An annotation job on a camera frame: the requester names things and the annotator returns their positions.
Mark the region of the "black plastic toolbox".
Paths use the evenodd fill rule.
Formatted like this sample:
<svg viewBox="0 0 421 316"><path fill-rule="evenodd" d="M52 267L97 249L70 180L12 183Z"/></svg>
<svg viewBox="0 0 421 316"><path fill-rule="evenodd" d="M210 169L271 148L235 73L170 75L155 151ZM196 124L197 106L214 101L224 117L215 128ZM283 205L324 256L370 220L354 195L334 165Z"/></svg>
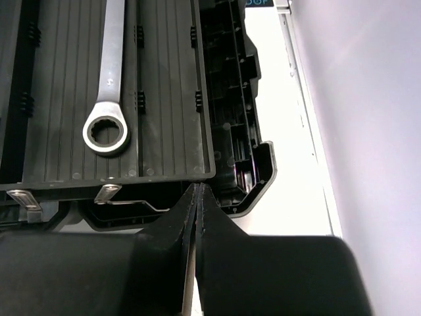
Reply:
<svg viewBox="0 0 421 316"><path fill-rule="evenodd" d="M260 136L248 1L125 1L128 143L102 157L82 128L99 87L105 1L1 2L1 230L147 225L194 182L229 216L276 176Z"/></svg>

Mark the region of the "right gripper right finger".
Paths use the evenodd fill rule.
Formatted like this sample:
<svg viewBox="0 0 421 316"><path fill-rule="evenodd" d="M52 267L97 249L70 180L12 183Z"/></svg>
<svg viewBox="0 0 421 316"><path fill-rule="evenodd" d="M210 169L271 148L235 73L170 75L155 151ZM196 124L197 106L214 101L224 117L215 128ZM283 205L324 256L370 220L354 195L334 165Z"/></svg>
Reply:
<svg viewBox="0 0 421 316"><path fill-rule="evenodd" d="M334 236L250 236L199 187L196 277L205 315L371 315L357 262Z"/></svg>

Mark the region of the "long silver ratchet wrench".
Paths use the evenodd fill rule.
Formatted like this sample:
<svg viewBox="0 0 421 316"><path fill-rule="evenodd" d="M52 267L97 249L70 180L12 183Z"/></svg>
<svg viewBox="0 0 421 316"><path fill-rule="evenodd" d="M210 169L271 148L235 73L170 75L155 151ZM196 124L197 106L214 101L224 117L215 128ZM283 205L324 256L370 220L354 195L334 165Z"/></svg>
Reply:
<svg viewBox="0 0 421 316"><path fill-rule="evenodd" d="M108 0L105 7L97 99L82 129L85 144L100 156L118 153L129 140L128 125L120 106L124 19L125 1ZM118 135L115 140L100 144L92 132L95 125L105 121L116 125Z"/></svg>

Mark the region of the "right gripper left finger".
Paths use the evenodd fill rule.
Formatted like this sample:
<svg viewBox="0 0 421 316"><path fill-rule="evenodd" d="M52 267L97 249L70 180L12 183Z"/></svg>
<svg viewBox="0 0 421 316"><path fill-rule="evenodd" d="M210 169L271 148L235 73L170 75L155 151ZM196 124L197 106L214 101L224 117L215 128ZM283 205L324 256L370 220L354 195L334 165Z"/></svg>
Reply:
<svg viewBox="0 0 421 316"><path fill-rule="evenodd" d="M1 314L189 315L198 191L136 234L2 234Z"/></svg>

